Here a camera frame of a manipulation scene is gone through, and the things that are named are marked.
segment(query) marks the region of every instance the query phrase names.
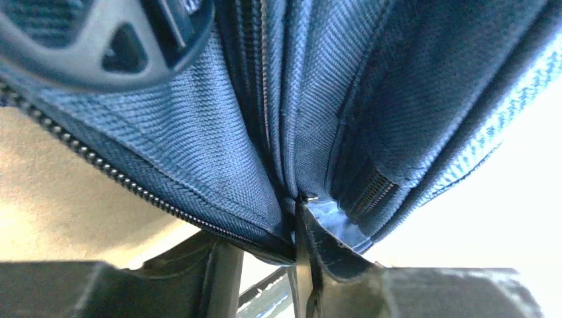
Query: backpack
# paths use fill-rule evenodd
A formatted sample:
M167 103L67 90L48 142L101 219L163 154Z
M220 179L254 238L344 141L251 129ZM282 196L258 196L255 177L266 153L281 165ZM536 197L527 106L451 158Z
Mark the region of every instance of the backpack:
M546 0L9 0L0 101L293 264L295 201L362 253L484 163L560 74L561 23Z

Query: blue fabric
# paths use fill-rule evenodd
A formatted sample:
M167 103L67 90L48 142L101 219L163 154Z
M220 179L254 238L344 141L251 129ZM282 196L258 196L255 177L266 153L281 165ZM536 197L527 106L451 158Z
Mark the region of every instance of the blue fabric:
M16 80L6 70L3 77ZM283 221L248 138L216 33L195 65L150 89L72 93L22 77L19 85L45 113L146 189L270 249L292 245L290 222Z
M269 253L292 248L280 202L302 192L364 251L478 166L560 73L561 8L225 1L203 54L169 83L88 94L0 74L147 189ZM346 211L374 172L391 195Z

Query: stitching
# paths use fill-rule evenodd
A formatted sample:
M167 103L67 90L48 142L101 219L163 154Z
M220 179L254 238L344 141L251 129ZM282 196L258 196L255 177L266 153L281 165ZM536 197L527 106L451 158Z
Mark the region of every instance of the stitching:
M294 124L293 124L293 129L291 130L291 133L290 133L290 139L289 139L290 142L289 142L289 144L295 144L296 135L297 135L297 127L299 126L299 122L300 122L300 121L299 121L299 118L300 118L300 104L301 104L302 92L303 92L303 87L302 87L302 86L303 86L303 83L306 82L306 81L305 81L305 78L308 78L308 73L309 73L309 72L308 72L308 68L307 68L307 66L308 66L308 59L307 59L306 57L309 55L309 49L308 49L308 47L309 47L309 45L310 45L309 35L310 35L310 28L311 28L311 18L310 18L310 17L313 15L313 12L315 11L314 9L315 9L314 4L311 4L311 7L310 7L309 12L308 12L308 16L303 18L303 19L306 19L306 20L307 20L307 21L306 21L306 26L305 26L305 27L303 26L303 28L306 28L306 34L305 34L305 37L304 37L304 41L305 41L306 43L305 43L305 45L304 45L304 57L303 57L303 59L302 59L302 60L303 60L303 62L302 62L302 70L301 70L301 72L300 72L300 79L298 80L298 82L299 82L299 84L298 84L298 92L297 92L298 97L296 98L296 100L297 100L298 102L297 102L297 104L296 104L296 106L295 106L294 111L291 112L291 113L292 113L292 116L290 116L290 117L292 117L292 118L295 117L295 120L294 120ZM297 158L296 154L297 154L297 146L294 145L294 151L293 151L292 160L291 160L291 167L292 167L292 169L291 169L290 173L287 172L287 176L286 176L286 178L285 178L285 179L286 179L285 181L286 181L286 184L287 184L288 187L292 187L291 185L289 185L289 183L293 183L294 186L295 186L295 188L297 188L297 191L298 191L298 185L297 185L297 179L296 179L296 167L295 167L295 165L296 165L296 164L295 164L295 161L296 161L296 158Z
M384 7L382 8L382 12L379 15L379 22L384 20L384 17L386 15L389 14L389 12L392 10L392 7L390 6L389 2L385 2ZM380 28L375 28L374 33L375 34L379 34L379 36L382 36L382 31L384 29L384 25ZM345 114L348 111L351 111L350 109L352 108L352 100L355 99L355 97L357 96L357 94L359 93L359 90L361 89L361 80L362 80L362 75L365 73L366 68L367 68L367 64L368 61L370 59L370 57L373 55L374 51L377 49L376 45L375 45L376 41L373 41L372 45L370 48L368 48L367 50L365 50L365 54L364 56L361 58L361 63L359 64L359 67L357 69L357 72L355 74L355 77L353 79L353 82L351 83L350 86L350 91L348 96L345 97L345 101L344 101L344 105L342 106L342 108L338 111L338 113L340 114ZM345 141L347 140L346 134L350 133L349 131L347 131L349 129L349 127L347 127L347 125L349 124L348 120L346 119L346 116L342 115L339 119L339 123L337 125L337 130L336 130L336 138L334 138L333 142L332 142L332 147L330 150L330 155L329 155L329 161L328 161L328 167L326 167L326 173L325 173L325 177L324 177L324 184L325 187L328 189L329 187L327 186L327 184L329 183L328 180L328 176L335 174L335 172L339 169L340 166L340 158L341 158L341 145L343 143L345 143ZM340 138L340 143L339 145L336 145L336 142L338 140L338 135L341 134L341 138ZM337 158L335 159L335 161L332 163L332 165L330 165L330 160L332 157L336 156Z
M41 100L43 103L49 104L49 105L50 105L50 103L49 103L48 101L44 100L43 97L40 97L40 100ZM125 124L128 126L128 128L133 129L133 127L131 126L131 124L130 124L128 121L126 121L124 118L122 118L122 116L116 115L116 114L115 114L114 112L112 112L109 108L107 108L106 105L101 104L100 102L98 102L98 101L96 101L96 100L91 100L91 99L89 99L89 98L87 98L87 97L86 97L86 101L91 102L91 103L95 103L96 105L99 105L100 107L104 108L106 111L109 112L109 114L108 114L109 116L112 116L112 117L114 117L114 118L117 117L116 119L121 120L123 123L125 123ZM243 221L243 222L245 222L245 223L248 223L249 225L258 227L258 228L260 228L261 230L263 230L263 231L265 231L265 232L267 232L267 233L270 233L271 235L273 235L273 236L275 236L275 237L277 237L277 238L279 238L279 239L281 239L281 240L283 240L283 241L286 241L284 238L281 238L281 237L279 237L278 235L275 235L275 234L271 233L269 230L264 229L262 226L257 225L257 224L254 224L253 222L250 222L249 220L242 219L240 216L235 215L235 214L232 214L232 212L230 212L230 211L228 211L228 210L225 210L224 208L218 206L218 205L217 205L216 203L214 203L214 202L211 202L210 200L206 199L202 194L198 193L198 191L194 190L193 187L192 187L192 185L185 184L184 182L180 182L180 181L178 181L178 180L176 180L176 179L174 179L174 178L171 178L168 174L164 173L162 170L160 170L160 169L159 169L156 165L154 165L152 162L150 162L150 161L147 160L146 158L144 158L144 157L138 155L135 151L131 150L127 145L125 145L125 144L123 144L122 142L119 142L119 141L115 140L114 138L108 136L108 135L107 135L106 133L104 133L103 131L100 131L100 130L98 130L97 128L92 127L92 126L91 126L90 124L88 124L87 122L77 119L75 116L73 116L72 114L70 114L69 112L67 112L67 110L65 110L65 109L60 109L60 108L57 108L57 109L58 109L59 111L65 113L65 114L67 114L68 116L70 116L70 117L73 118L74 120L77 120L77 121L80 122L82 125L85 125L85 126L91 128L91 129L97 131L98 133L101 133L103 136L106 136L107 138L109 138L109 139L113 140L114 142L120 144L121 146L123 146L124 148L126 148L128 151L131 151L134 155L136 155L136 156L138 156L139 158L141 158L142 161L146 162L146 163L149 164L151 167L153 167L158 173L162 174L167 180L173 182L174 184L178 184L179 186L181 186L182 188L184 188L184 189L187 190L188 192L192 193L194 196L196 196L198 199L200 199L200 200L203 201L204 203L208 204L209 206L215 208L216 210L218 210L218 211L220 211L220 212L224 212L224 213L226 213L226 214L228 214L228 215L232 215L233 217L235 217L236 219L238 219L238 220L240 220L240 221ZM147 142L149 142L150 144L153 144L152 140L151 140L151 139L148 139L148 138L144 135L144 133L142 133L141 130L139 130L139 129L134 129L134 130L139 131L140 134L141 134L141 137L143 137L143 138L144 138ZM199 182L198 180L196 180L196 182L197 182L198 184L201 184L201 185L202 185L202 188L203 188L205 191L208 191L210 195L214 195L214 196L218 197L219 199L221 199L221 200L223 200L223 201L226 201L226 203L232 203L233 205L236 205L236 206L238 206L239 208L248 211L251 215L254 215L254 216L258 217L260 220L265 221L265 219L264 219L264 217L263 217L262 215L256 214L255 212L253 212L252 210L250 210L248 207L246 207L246 206L244 206L244 205L242 205L242 204L240 204L240 203L238 203L238 202L236 202L236 201L233 201L232 199L229 199L229 198L227 198L227 197L223 197L222 195L219 195L216 191L213 191L212 189L209 189L206 185L202 184L202 183Z

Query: black plastic buckle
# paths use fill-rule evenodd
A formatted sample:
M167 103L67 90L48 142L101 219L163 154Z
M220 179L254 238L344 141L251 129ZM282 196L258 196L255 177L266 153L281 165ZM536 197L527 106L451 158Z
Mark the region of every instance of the black plastic buckle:
M212 0L2 0L0 60L72 89L169 80L201 53Z

